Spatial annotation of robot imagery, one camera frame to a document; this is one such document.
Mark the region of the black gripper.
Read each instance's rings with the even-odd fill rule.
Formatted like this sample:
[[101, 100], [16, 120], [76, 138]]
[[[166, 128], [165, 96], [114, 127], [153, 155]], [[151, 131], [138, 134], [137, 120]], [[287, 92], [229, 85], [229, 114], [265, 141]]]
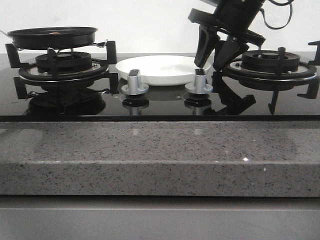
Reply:
[[[221, 71], [249, 49], [247, 43], [261, 46], [265, 42], [262, 35], [249, 30], [263, 0], [207, 0], [206, 3], [215, 7], [214, 13], [193, 8], [188, 16], [192, 23], [200, 24], [194, 59], [197, 67], [203, 67], [215, 49], [213, 68]], [[216, 31], [229, 36], [220, 40]]]

